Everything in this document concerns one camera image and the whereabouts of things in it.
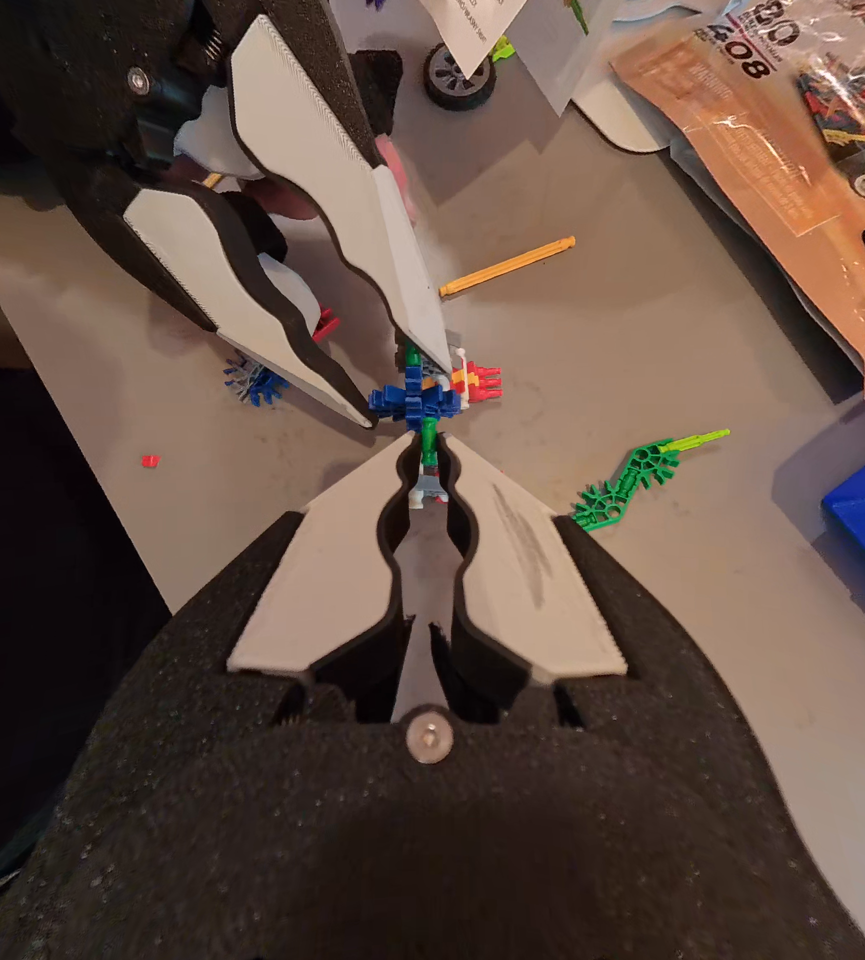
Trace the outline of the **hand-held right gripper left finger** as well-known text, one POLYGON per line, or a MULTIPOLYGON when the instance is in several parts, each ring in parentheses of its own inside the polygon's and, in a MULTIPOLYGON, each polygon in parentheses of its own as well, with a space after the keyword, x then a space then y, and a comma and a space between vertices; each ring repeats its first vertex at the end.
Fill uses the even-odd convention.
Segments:
POLYGON ((342 657, 365 655, 381 676, 401 614, 395 549, 410 528, 415 436, 405 434, 302 509, 295 533, 227 659, 230 672, 327 677, 342 657))

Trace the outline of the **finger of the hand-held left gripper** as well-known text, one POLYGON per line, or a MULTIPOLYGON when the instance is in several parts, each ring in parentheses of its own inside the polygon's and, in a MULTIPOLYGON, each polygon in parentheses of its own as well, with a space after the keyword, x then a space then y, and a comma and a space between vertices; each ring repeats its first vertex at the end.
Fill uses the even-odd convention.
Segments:
POLYGON ((383 297, 403 337, 448 370, 439 295, 390 168, 364 157, 267 14, 244 32, 228 69, 242 150, 311 201, 344 262, 383 297))
POLYGON ((222 338, 357 426, 377 426, 367 399, 272 283, 222 195, 204 187, 143 187, 123 216, 222 338))

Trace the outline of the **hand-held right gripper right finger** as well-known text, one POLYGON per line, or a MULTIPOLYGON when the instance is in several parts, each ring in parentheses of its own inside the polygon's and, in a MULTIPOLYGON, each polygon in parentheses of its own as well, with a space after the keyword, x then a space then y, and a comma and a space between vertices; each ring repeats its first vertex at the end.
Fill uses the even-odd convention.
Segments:
POLYGON ((450 659, 473 689, 550 688, 625 676, 627 661, 579 566, 592 546, 451 434, 438 438, 447 532, 460 555, 450 659))

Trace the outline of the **multicoloured construction toy model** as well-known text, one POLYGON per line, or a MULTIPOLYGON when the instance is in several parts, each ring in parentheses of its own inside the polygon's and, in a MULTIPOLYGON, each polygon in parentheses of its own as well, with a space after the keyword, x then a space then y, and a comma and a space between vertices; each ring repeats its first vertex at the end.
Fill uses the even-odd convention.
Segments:
MULTIPOLYGON (((449 347, 450 368, 438 366, 424 353, 422 369, 404 366, 403 341, 397 349, 396 362, 402 373, 402 385, 385 385, 372 390, 368 398, 369 408, 380 419, 402 423, 407 431, 417 434, 421 441, 421 426, 424 417, 451 419, 472 404, 497 400, 503 395, 502 369, 499 366, 483 366, 469 359, 459 345, 449 347)), ((439 478, 438 468, 423 468, 420 455, 418 479, 409 493, 409 509, 421 510, 430 499, 447 504, 449 495, 439 478)))

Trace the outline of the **person's left hand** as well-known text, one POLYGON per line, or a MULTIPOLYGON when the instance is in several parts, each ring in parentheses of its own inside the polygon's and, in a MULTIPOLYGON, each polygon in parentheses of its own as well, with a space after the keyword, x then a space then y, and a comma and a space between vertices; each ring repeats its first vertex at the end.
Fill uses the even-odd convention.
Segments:
MULTIPOLYGON (((393 175, 406 216, 410 224, 415 227, 418 219, 417 211, 402 158, 390 136, 385 133, 376 137, 376 147, 385 165, 393 175)), ((310 221, 319 218, 319 213, 310 201, 301 197, 295 189, 275 182, 270 178, 241 179, 239 186, 240 192, 257 201, 267 214, 295 221, 310 221)))

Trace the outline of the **blue and grey snowflake connectors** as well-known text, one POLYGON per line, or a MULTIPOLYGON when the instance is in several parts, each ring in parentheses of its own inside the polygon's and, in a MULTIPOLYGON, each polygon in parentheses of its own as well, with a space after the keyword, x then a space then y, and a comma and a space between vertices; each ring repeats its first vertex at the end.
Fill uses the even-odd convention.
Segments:
POLYGON ((234 359, 223 368, 225 387, 240 403, 256 408, 272 407, 283 399, 291 384, 263 363, 237 350, 234 359))

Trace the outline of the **black toy wheel assembly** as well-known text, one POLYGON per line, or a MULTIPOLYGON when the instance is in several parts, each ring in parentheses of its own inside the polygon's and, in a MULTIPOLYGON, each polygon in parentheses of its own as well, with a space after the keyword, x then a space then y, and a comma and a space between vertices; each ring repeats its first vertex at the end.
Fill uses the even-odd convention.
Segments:
POLYGON ((498 64, 516 56, 509 39, 502 35, 487 57, 467 76, 443 42, 426 54, 422 84, 427 99, 450 113, 471 112, 491 99, 497 84, 498 64))

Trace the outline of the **long yellow rod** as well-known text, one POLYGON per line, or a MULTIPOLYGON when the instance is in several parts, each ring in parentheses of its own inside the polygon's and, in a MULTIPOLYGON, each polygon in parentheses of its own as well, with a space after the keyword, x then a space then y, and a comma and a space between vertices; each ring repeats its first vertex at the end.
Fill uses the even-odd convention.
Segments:
POLYGON ((576 237, 570 235, 505 259, 490 267, 467 273, 440 286, 438 288, 439 298, 446 300, 476 286, 563 254, 574 246, 576 246, 576 237))

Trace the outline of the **white instruction booklet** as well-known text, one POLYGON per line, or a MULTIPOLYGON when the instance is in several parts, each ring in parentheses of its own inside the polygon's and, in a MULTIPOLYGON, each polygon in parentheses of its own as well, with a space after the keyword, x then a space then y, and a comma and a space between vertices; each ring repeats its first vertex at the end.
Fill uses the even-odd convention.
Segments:
POLYGON ((528 1, 513 20, 509 38, 556 116, 563 114, 620 4, 528 1))

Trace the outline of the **person's dark pants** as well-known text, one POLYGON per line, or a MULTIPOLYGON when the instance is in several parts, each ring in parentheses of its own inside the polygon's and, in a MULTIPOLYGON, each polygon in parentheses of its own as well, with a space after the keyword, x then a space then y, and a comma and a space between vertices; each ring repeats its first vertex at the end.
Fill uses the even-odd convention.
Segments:
POLYGON ((0 369, 0 853, 171 617, 32 369, 0 369))

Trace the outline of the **orange toy package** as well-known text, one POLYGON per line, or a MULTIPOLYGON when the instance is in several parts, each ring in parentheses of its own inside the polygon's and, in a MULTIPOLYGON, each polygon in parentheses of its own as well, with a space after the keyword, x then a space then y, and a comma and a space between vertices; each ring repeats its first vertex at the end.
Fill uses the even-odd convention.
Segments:
POLYGON ((857 356, 865 396, 865 1, 746 2, 613 66, 857 356))

